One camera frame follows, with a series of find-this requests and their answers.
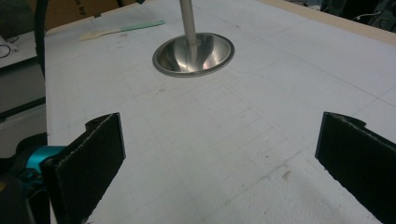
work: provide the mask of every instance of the dust speck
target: dust speck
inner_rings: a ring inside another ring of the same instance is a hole
[[[285,174],[282,175],[282,178],[284,180],[288,180],[289,176],[290,176],[291,171],[287,171]]]

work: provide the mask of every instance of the white table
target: white table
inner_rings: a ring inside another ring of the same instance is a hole
[[[89,221],[378,223],[314,154],[323,111],[396,141],[396,47],[255,0],[192,2],[197,32],[236,50],[204,77],[168,77],[151,63],[183,35],[176,0],[46,37],[49,142],[67,145],[90,119],[121,115],[127,158]],[[156,20],[166,24],[78,42],[94,28]]]
[[[40,105],[41,102],[35,104],[34,101],[45,97],[44,78],[36,60],[34,32],[18,35],[14,45],[18,51],[11,51],[0,59],[0,118],[9,117],[8,112],[12,110],[21,113],[23,110],[18,109],[21,105]]]

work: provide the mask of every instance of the cardboard box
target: cardboard box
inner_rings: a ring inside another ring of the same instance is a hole
[[[27,0],[27,2],[35,11],[36,0]],[[118,7],[120,7],[118,0],[49,0],[46,28],[50,30],[73,21],[100,15]]]

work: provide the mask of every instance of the black foam pad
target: black foam pad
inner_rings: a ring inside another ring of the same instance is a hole
[[[315,157],[384,223],[396,223],[396,145],[361,120],[325,112]]]
[[[86,128],[62,152],[40,163],[59,224],[85,223],[125,159],[119,114],[91,120]]]

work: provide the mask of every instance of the stainless steel bowl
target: stainless steel bowl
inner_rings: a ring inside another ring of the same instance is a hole
[[[184,35],[162,44],[154,53],[154,66],[171,77],[198,77],[219,70],[235,52],[233,43],[221,35],[196,34],[189,46]]]

